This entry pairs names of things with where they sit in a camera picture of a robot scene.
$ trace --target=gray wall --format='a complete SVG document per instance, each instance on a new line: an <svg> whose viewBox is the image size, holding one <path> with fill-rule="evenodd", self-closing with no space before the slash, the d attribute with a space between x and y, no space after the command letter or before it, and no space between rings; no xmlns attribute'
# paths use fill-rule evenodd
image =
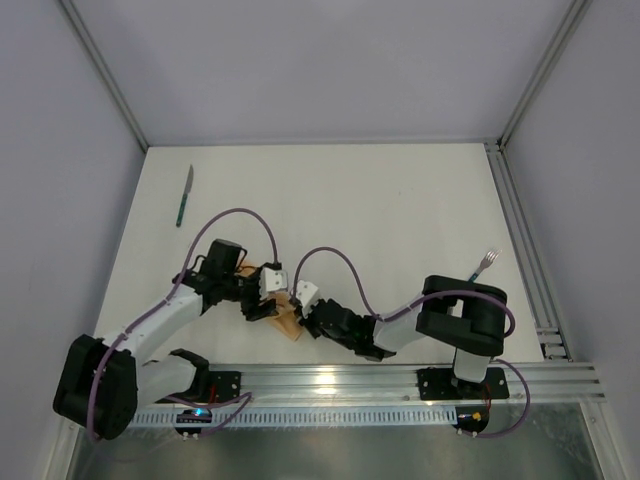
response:
<svg viewBox="0 0 640 480"><path fill-rule="evenodd" d="M56 2L0 2L0 65L0 476L30 479L143 157Z"/></svg>
<svg viewBox="0 0 640 480"><path fill-rule="evenodd" d="M569 0L75 0L152 145L497 137Z"/></svg>
<svg viewBox="0 0 640 480"><path fill-rule="evenodd" d="M509 145L580 358L640 453L640 3L595 1Z"/></svg>

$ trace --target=fork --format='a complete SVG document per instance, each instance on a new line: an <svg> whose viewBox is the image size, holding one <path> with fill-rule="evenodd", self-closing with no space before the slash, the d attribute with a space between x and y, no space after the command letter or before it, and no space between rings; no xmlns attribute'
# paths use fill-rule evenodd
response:
<svg viewBox="0 0 640 480"><path fill-rule="evenodd" d="M482 259L482 261L480 262L480 265L478 265L478 268L476 268L476 271L473 272L473 275L471 275L471 277L469 278L470 282L475 282L475 280L480 276L480 274L485 271L487 268L489 268L491 265L493 265L493 262L496 261L496 258L498 258L498 255L500 255L502 253L502 250L489 250L487 252L487 254L484 256L484 258Z"/></svg>

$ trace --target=purple cable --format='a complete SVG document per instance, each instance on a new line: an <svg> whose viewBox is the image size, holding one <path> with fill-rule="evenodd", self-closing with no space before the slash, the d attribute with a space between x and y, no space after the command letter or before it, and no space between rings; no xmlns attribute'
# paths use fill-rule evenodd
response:
<svg viewBox="0 0 640 480"><path fill-rule="evenodd" d="M496 298L494 298L494 297L492 297L490 295L486 295L486 294L480 293L480 292L468 292L466 290L446 290L446 291L443 291L443 292L431 293L429 295L425 295L424 297L420 297L419 299L417 299L414 302L412 302L409 306L407 306L406 308L403 308L402 310L394 313L393 315L390 315L389 317L386 317L386 318L382 318L379 314L377 314L373 310L373 308L371 308L371 305L369 304L369 300L367 300L367 296L364 293L364 288L362 286L362 282L360 281L360 276L358 275L358 272L356 271L356 267L353 265L353 262L351 260L349 260L349 257L347 257L344 253L342 253L340 250L338 250L337 248L334 248L334 247L317 247L317 248L314 248L313 250L309 251L307 254L305 254L304 257L302 257L302 259L300 260L300 263L298 263L298 266L296 267L296 273L295 273L295 275L293 277L293 290L291 292L291 296L293 298L296 298L296 291L297 291L297 287L298 287L298 279L300 278L300 272L302 270L302 266L309 259L309 257L311 257L312 255L314 255L314 254L316 254L318 252L335 253L340 258L342 258L342 260L345 261L345 263L347 264L347 266L351 270L351 273L353 274L353 278L356 280L356 285L358 286L358 291L360 292L360 297L362 298L362 303L364 303L364 307L367 309L367 312L369 312L369 314L371 316L373 316L375 318L378 318L383 322L393 322L394 320L397 320L398 318L402 317L403 315L409 313L411 310L413 310L414 308L418 307L419 305L421 305L421 304L423 304L425 302L428 302L430 300L435 300L436 298L442 298L442 297L457 296L457 297L479 298L481 300L486 300L487 302L489 302L489 303L501 308L505 312L507 317L509 317L509 329L504 334L505 338L511 336L511 334L516 329L516 319L515 319L515 317L513 315L513 312L511 310L509 310L509 308L507 308L507 306L504 303L501 303L499 300L497 300Z"/></svg>
<svg viewBox="0 0 640 480"><path fill-rule="evenodd" d="M522 415L520 415L520 418L518 419L518 421L516 423L511 425L509 428L507 428L505 430L502 430L501 432L479 433L479 434L476 435L475 438L487 438L487 439L489 439L489 438L501 438L501 437L504 437L506 435L509 435L510 433L513 433L514 430L520 428L522 426L522 424L524 423L524 421L529 416L529 408L531 407L531 392L529 391L529 385L527 384L527 381L524 379L524 377L522 376L520 371L515 366L513 366L511 363L507 362L506 360L502 360L500 358L494 358L493 361L494 362L498 362L498 363L502 363L503 365L506 365L511 370L513 370L513 373L515 373L516 376L522 382L522 386L524 387L524 393L525 393L525 396L526 396L527 399L526 399L526 402L524 404L524 410L522 411ZM472 433L464 432L464 434L469 436L469 437L473 437Z"/></svg>
<svg viewBox="0 0 640 480"><path fill-rule="evenodd" d="M91 390L89 392L89 405L87 408L87 434L89 435L89 439L91 440L92 443L96 443L99 440L99 438L95 434L95 428L94 428L96 397L98 395L98 385L100 385L100 379L102 378L104 369L107 365L107 362L109 361L109 358L111 358L111 355L113 355L113 352L116 350L116 348L118 348L118 345L120 345L127 338L127 336L131 332L133 332L133 330L135 330L138 326L140 326L140 324L142 324L146 319L148 319L151 315L156 313L158 310L160 310L164 305L166 305L173 298L173 296L178 291L178 288L180 287L182 280L184 279L184 276L187 272L187 268L189 266L189 262L191 261L193 252L195 251L196 246L198 245L198 242L200 241L202 236L205 234L205 232L209 229L211 225L213 225L215 222L217 222L221 218L226 217L227 215L231 215L232 213L246 213L248 215L251 215L255 219L257 219L262 224L262 226L267 231L267 235L269 235L269 240L271 241L271 248L273 249L273 262L274 263L278 262L278 248L276 246L276 240L275 240L275 237L273 236L273 232L271 231L271 228L269 227L267 222L265 222L264 219L253 210L249 210L248 208L230 208L228 210L220 212L218 215L216 215L211 220L209 220L194 238L193 243L191 244L191 247L189 248L189 251L187 253L187 258L185 258L184 264L182 265L182 270L180 271L180 274L178 275L176 282L174 283L173 287L171 288L167 296L164 299L162 299L160 302L158 302L158 304L153 306L151 309L149 309L148 311L140 315L138 318L136 318L127 328L125 328L124 332L116 337L114 342L107 349L105 354L102 356L102 359L100 359L100 363L98 363L98 368L96 369L96 373L93 376L93 382L91 383Z"/></svg>
<svg viewBox="0 0 640 480"><path fill-rule="evenodd" d="M411 310L422 305L423 303L429 302L431 300L435 300L437 298L443 298L443 297L471 297L471 298L479 298L481 300L485 300L491 303L492 305L495 305L496 307L501 308L504 311L504 313L507 315L507 317L509 317L509 329L504 334L505 338L511 336L511 334L513 334L513 332L516 329L516 318L513 316L513 312L509 310L509 308L504 303L500 302L498 299L492 297L491 295L487 295L480 292L469 292L467 290L445 290L443 292L430 293L429 295L425 295L424 297L418 298L417 300L409 304L409 306L407 306L406 308L403 308L399 312L396 312L393 315L384 318L383 321L393 322L394 320L397 320L398 318L402 317L406 313L409 313Z"/></svg>
<svg viewBox="0 0 640 480"><path fill-rule="evenodd" d="M367 311L371 316L380 318L380 315L378 315L376 312L373 311L373 308L371 308L371 305L367 300L367 296L364 293L364 288L362 287L362 282L360 281L360 276L358 275L358 272L356 271L356 267L353 265L353 262L349 260L349 257L347 257L344 253L342 253L337 248L333 248L333 247L317 247L309 251L304 257L302 257L302 259L300 260L300 263L298 263L298 266L296 268L296 274L293 277L293 290L292 290L291 296L293 298L296 298L296 291L298 288L298 278L300 277L300 271L302 270L302 265L304 265L304 262L306 262L311 255L316 254L318 252L335 253L340 258L342 258L342 260L345 261L345 263L351 270L351 273L353 274L353 278L355 278L356 280L356 285L358 286L358 290L360 291L360 297L362 298L362 303L364 303L364 307L367 309Z"/></svg>

